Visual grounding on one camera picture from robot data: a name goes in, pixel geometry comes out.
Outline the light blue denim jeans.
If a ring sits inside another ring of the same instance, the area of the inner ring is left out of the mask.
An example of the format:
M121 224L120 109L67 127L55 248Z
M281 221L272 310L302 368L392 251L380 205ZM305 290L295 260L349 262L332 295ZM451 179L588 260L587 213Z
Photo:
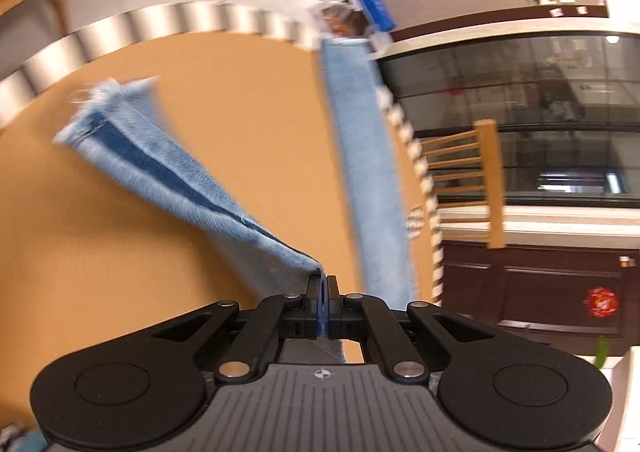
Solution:
M312 272L402 308L416 295L399 152L367 44L305 50L176 36L165 72L94 85L55 134L104 174L207 233L257 297Z

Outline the wooden chair by door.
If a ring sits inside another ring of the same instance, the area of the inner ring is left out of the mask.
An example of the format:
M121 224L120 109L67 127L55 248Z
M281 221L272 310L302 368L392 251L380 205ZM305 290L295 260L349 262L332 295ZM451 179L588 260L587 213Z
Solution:
M445 237L480 240L491 250L506 247L502 151L494 120L476 121L467 131L421 141L432 196Z

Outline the dark brown wooden door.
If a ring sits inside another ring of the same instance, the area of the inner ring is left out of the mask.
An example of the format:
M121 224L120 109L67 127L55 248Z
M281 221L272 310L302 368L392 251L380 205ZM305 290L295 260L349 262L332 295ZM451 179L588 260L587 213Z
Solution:
M600 336L613 357L639 344L637 251L447 241L442 279L442 308L572 354L593 356ZM614 316L588 315L595 287L617 295Z

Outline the red round door ornament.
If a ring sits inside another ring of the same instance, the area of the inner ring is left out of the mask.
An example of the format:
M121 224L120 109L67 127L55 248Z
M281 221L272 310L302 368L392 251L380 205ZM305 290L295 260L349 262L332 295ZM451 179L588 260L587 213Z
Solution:
M590 317L603 319L617 313L620 301L615 292L608 287L595 287L587 292L585 305Z

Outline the green potted plant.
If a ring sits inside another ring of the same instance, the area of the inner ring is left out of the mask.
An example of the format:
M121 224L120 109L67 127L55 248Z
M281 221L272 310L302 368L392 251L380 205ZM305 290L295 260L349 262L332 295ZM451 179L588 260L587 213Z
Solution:
M606 360L608 360L608 352L610 351L610 343L605 336L600 336L597 341L597 349L594 354L593 365L601 370L604 368Z

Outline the blue box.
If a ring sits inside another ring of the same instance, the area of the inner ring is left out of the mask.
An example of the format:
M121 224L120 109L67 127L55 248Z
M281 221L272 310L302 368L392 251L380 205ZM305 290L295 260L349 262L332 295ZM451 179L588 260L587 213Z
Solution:
M396 23L382 0L359 0L368 17L381 32L390 32Z

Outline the black glass sliding door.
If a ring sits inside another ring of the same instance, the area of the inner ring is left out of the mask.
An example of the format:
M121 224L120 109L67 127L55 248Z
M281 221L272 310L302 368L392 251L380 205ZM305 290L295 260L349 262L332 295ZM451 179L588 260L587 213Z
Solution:
M558 32L378 59L423 140L497 124L512 205L639 205L639 38Z

